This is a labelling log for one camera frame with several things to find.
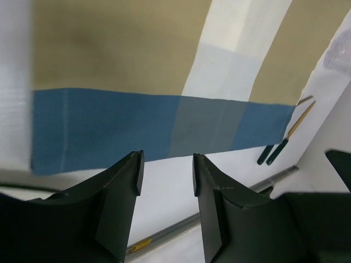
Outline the clear plastic cup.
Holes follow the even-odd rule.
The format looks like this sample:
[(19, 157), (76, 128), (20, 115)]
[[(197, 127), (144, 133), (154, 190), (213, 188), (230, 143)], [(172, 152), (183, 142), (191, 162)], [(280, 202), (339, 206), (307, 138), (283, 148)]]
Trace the clear plastic cup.
[(325, 54), (323, 65), (350, 76), (350, 29), (343, 31)]

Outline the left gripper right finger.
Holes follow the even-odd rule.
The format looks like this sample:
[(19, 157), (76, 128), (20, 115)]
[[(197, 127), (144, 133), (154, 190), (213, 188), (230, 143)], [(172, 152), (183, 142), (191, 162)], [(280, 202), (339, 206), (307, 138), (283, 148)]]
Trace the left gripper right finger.
[(350, 262), (350, 194), (271, 199), (193, 156), (206, 262)]

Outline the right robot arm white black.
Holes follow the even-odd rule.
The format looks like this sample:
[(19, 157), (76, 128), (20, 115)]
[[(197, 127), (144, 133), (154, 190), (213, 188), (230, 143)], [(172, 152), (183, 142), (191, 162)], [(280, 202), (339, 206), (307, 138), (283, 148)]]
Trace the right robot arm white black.
[(348, 190), (351, 190), (351, 154), (340, 150), (330, 149), (325, 152), (329, 162), (332, 164)]

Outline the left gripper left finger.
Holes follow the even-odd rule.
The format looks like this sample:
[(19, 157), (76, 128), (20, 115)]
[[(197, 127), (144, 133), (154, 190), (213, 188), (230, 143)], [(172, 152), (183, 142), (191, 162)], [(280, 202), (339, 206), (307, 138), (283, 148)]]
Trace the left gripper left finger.
[(143, 151), (46, 199), (1, 194), (1, 262), (124, 262)]

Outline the square white plate dark rim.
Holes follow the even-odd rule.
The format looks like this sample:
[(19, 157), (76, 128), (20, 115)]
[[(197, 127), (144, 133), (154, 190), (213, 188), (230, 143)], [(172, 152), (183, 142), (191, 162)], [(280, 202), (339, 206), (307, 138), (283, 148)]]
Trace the square white plate dark rim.
[(61, 192), (61, 190), (57, 190), (54, 188), (47, 188), (47, 187), (40, 187), (40, 186), (27, 186), (27, 185), (9, 184), (9, 183), (1, 183), (0, 187), (18, 188), (18, 189), (42, 191), (42, 192), (53, 192), (53, 193)]

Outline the blue beige white cloth placemat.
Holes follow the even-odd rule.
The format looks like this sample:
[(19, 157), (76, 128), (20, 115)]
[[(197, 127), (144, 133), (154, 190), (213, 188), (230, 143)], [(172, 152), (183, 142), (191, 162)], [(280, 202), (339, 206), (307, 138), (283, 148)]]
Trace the blue beige white cloth placemat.
[(31, 170), (279, 145), (350, 1), (33, 1)]

